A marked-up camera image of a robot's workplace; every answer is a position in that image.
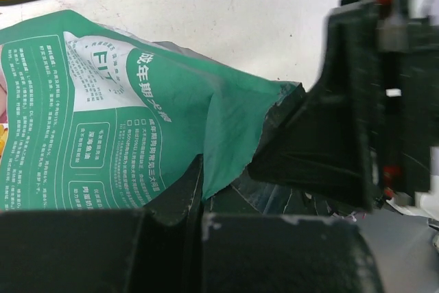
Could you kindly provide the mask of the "green pet food bag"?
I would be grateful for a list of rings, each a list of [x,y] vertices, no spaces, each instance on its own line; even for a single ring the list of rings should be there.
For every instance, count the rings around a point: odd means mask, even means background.
[[[1,30],[1,209],[131,209],[239,178],[304,91],[63,10]]]

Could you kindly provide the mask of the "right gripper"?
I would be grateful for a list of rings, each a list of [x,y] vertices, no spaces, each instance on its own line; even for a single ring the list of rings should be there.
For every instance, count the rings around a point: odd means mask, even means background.
[[[355,209],[379,184],[408,202],[431,189],[438,144],[438,26],[424,0],[341,0],[322,73],[249,165],[251,178]]]

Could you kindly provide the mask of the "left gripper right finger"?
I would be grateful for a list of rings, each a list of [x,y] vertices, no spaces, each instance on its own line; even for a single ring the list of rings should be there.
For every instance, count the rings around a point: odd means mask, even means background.
[[[296,215],[202,219],[203,292],[383,292],[354,224]]]

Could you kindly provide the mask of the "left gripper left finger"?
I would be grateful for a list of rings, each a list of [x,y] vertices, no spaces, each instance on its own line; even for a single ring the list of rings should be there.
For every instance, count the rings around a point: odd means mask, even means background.
[[[1,214],[2,292],[198,292],[203,160],[138,209]]]

